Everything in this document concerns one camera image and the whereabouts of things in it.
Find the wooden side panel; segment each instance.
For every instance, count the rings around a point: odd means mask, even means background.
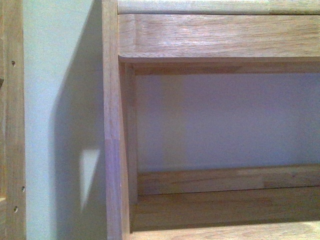
[[[126,14],[118,21],[123,61],[320,57],[319,15]]]
[[[320,14],[319,0],[118,0],[119,14]]]
[[[138,176],[138,194],[178,194],[320,186],[320,164],[150,172]]]
[[[117,0],[102,1],[103,90],[108,240],[130,238],[129,190],[118,61]]]
[[[23,1],[3,1],[7,239],[26,239]]]
[[[125,120],[126,154],[129,181],[129,202],[130,205],[138,201],[138,138],[137,138],[137,100],[135,70],[132,64],[125,64],[123,77],[122,104]]]

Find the white wall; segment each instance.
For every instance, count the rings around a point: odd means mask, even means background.
[[[28,240],[106,239],[98,0],[25,0]]]
[[[139,170],[320,163],[320,74],[139,76]]]
[[[24,1],[28,240],[106,239],[101,19]],[[319,77],[140,77],[140,170],[319,162]]]

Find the light patch on wall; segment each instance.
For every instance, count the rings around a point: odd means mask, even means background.
[[[99,160],[100,149],[85,149],[80,156],[80,202],[81,210],[88,202],[90,189],[94,180]]]

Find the light wood grain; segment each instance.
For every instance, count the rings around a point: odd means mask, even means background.
[[[5,198],[0,198],[0,239],[6,240],[6,214],[7,202]]]
[[[139,197],[133,236],[139,231],[200,230],[219,226],[319,220],[320,187],[150,195]],[[151,232],[145,233],[149,233],[148,239],[153,239]],[[164,235],[163,239],[189,239],[182,238],[184,235],[179,235],[181,233],[178,231],[176,233],[176,238],[165,238]]]
[[[118,25],[125,62],[320,57],[319,15],[125,14]]]
[[[119,14],[312,15],[319,0],[118,0]]]
[[[320,164],[140,173],[138,194],[320,186]]]
[[[8,240],[26,239],[23,1],[3,1]]]
[[[141,75],[198,74],[283,74],[320,73],[320,62],[177,62],[134,63],[134,72]]]
[[[316,240],[320,221],[136,231],[132,240]]]
[[[118,61],[117,1],[102,1],[107,239],[129,240],[129,194]]]

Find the wooden bookshelf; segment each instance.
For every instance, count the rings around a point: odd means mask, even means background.
[[[103,0],[102,9],[108,239],[318,237],[318,164],[246,169],[246,180],[238,169],[138,174],[135,76],[320,73],[320,1]]]

